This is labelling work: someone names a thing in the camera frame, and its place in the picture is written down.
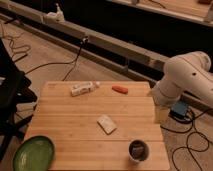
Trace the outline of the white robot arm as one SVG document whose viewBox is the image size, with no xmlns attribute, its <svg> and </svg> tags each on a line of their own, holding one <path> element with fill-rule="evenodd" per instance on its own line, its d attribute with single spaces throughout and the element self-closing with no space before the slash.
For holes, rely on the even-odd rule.
<svg viewBox="0 0 213 171">
<path fill-rule="evenodd" d="M 176 55 L 168 59 L 164 66 L 164 76 L 150 90 L 155 103 L 155 122 L 166 121 L 169 108 L 188 91 L 213 106 L 213 74 L 209 72 L 211 58 L 202 51 Z"/>
</svg>

